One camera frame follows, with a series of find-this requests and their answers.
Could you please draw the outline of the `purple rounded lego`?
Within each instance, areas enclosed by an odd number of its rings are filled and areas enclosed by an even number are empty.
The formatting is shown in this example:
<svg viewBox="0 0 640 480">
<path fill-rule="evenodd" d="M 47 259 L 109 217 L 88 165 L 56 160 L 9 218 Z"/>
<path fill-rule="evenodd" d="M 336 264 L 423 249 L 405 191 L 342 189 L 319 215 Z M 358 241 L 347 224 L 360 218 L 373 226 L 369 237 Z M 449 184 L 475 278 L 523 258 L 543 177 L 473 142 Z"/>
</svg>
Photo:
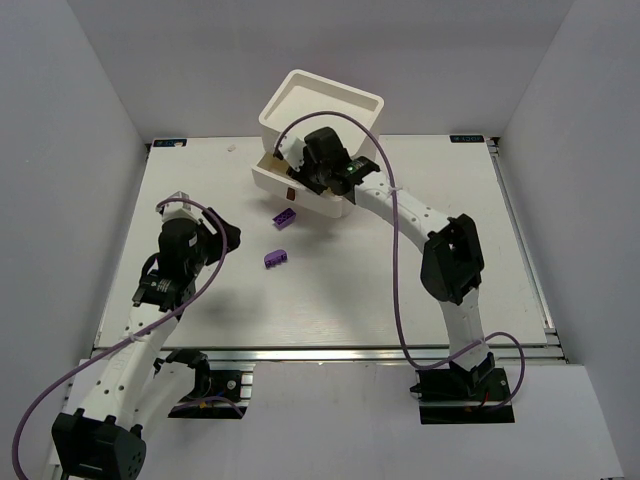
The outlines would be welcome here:
<svg viewBox="0 0 640 480">
<path fill-rule="evenodd" d="M 284 249 L 269 252 L 263 260 L 266 269 L 274 268 L 288 261 L 288 254 Z"/>
</svg>

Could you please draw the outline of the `purple rectangular lego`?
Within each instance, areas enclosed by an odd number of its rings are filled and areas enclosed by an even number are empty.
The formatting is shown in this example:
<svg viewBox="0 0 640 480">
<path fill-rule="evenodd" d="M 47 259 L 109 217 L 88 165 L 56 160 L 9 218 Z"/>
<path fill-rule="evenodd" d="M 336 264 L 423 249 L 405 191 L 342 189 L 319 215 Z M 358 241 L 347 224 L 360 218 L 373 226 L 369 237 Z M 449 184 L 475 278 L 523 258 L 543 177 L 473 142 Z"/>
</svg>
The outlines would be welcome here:
<svg viewBox="0 0 640 480">
<path fill-rule="evenodd" d="M 296 212 L 291 208 L 287 208 L 272 219 L 273 225 L 278 230 L 282 230 L 291 225 L 296 220 L 296 217 Z"/>
</svg>

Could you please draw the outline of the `white drawer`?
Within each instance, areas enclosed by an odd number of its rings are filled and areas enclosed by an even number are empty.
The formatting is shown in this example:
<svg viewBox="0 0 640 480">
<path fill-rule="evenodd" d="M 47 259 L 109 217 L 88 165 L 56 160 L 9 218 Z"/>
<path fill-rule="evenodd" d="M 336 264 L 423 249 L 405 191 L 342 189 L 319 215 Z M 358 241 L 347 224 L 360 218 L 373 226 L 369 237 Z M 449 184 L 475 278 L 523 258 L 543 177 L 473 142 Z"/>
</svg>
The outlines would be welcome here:
<svg viewBox="0 0 640 480">
<path fill-rule="evenodd" d="M 326 217 L 337 219 L 352 212 L 353 205 L 346 199 L 335 196 L 330 191 L 317 195 L 291 179 L 287 175 L 288 167 L 284 160 L 274 157 L 271 153 L 265 153 L 252 167 L 255 185 L 286 200 L 294 208 L 304 208 Z"/>
</svg>

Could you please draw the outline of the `white drawer cabinet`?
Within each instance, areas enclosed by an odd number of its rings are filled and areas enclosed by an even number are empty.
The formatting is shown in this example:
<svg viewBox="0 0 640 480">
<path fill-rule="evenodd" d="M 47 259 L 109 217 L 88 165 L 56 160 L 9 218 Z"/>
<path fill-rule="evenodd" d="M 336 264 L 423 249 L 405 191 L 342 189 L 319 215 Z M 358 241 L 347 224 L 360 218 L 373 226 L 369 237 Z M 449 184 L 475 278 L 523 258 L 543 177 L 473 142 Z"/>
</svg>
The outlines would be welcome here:
<svg viewBox="0 0 640 480">
<path fill-rule="evenodd" d="M 376 147 L 357 120 L 374 136 L 380 135 L 384 99 L 376 94 L 295 69 L 288 73 L 258 117 L 263 147 L 271 152 L 276 140 L 293 121 L 322 111 L 322 116 L 302 120 L 290 133 L 300 139 L 323 127 L 332 128 L 352 156 L 376 158 Z"/>
</svg>

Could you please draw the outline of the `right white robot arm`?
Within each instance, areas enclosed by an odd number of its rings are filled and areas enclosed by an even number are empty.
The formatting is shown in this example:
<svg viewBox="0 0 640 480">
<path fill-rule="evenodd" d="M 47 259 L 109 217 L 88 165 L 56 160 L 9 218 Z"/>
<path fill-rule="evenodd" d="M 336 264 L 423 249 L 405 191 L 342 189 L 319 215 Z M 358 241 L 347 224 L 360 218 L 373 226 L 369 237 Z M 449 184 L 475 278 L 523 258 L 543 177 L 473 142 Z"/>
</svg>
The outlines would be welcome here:
<svg viewBox="0 0 640 480">
<path fill-rule="evenodd" d="M 439 213 L 392 183 L 392 175 L 364 157 L 352 157 L 337 133 L 324 127 L 303 139 L 285 136 L 278 156 L 287 175 L 317 195 L 329 192 L 376 214 L 422 254 L 420 280 L 443 313 L 450 368 L 467 382 L 484 378 L 495 365 L 479 312 L 484 258 L 476 224 L 462 214 Z"/>
</svg>

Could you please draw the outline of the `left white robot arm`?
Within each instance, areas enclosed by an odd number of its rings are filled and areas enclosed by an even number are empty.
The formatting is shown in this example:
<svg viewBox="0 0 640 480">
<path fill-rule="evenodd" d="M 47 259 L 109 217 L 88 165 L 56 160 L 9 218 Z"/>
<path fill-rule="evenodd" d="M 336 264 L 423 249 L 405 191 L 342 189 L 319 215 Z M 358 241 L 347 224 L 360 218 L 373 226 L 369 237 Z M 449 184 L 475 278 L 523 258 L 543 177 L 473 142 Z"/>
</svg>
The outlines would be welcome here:
<svg viewBox="0 0 640 480">
<path fill-rule="evenodd" d="M 157 424 L 179 401 L 208 394 L 210 367 L 203 352 L 178 349 L 159 356 L 200 292 L 200 272 L 219 266 L 240 245 L 239 228 L 212 208 L 196 217 L 196 206 L 186 200 L 159 207 L 158 250 L 142 267 L 123 345 L 106 354 L 101 376 L 75 411 L 54 421 L 52 437 L 65 479 L 137 478 Z"/>
</svg>

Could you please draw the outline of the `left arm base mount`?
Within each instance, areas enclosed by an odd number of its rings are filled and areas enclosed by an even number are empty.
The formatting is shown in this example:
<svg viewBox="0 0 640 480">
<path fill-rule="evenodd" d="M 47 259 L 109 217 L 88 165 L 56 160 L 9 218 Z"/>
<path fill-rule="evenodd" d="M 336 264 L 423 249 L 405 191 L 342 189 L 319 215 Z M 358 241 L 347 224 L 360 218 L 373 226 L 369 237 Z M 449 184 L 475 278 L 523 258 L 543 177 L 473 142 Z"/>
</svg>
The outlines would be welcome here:
<svg viewBox="0 0 640 480">
<path fill-rule="evenodd" d="M 194 371 L 195 386 L 169 413 L 170 418 L 239 419 L 251 396 L 252 374 L 229 367 L 211 367 L 208 356 L 196 349 L 178 349 L 154 361 L 154 375 L 166 363 L 181 363 Z"/>
</svg>

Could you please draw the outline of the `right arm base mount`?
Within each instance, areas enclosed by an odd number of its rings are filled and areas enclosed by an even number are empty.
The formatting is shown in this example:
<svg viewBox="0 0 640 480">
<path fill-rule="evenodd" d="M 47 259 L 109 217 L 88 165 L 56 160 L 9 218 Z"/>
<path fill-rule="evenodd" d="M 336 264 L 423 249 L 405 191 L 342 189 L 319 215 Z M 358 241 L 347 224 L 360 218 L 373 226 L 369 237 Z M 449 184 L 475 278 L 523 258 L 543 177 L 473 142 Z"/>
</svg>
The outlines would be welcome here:
<svg viewBox="0 0 640 480">
<path fill-rule="evenodd" d="M 494 368 L 477 387 L 469 389 L 450 369 L 417 371 L 410 388 L 418 400 L 421 425 L 513 424 L 515 415 L 506 372 Z"/>
</svg>

